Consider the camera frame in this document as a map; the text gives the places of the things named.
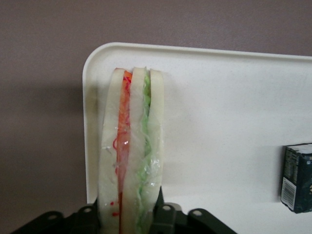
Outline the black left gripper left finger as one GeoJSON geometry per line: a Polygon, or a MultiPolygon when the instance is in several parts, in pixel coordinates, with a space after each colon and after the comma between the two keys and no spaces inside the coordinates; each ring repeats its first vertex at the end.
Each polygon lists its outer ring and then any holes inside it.
{"type": "Polygon", "coordinates": [[[98,217],[98,199],[94,203],[80,208],[75,215],[73,234],[98,234],[100,221],[98,217]]]}

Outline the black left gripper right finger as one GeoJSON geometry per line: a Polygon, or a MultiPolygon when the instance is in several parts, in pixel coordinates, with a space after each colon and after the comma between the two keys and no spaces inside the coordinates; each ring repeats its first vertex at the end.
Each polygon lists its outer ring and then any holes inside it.
{"type": "Polygon", "coordinates": [[[180,205],[165,202],[162,188],[159,190],[158,198],[153,210],[153,221],[150,226],[151,234],[177,234],[176,221],[180,205]]]}

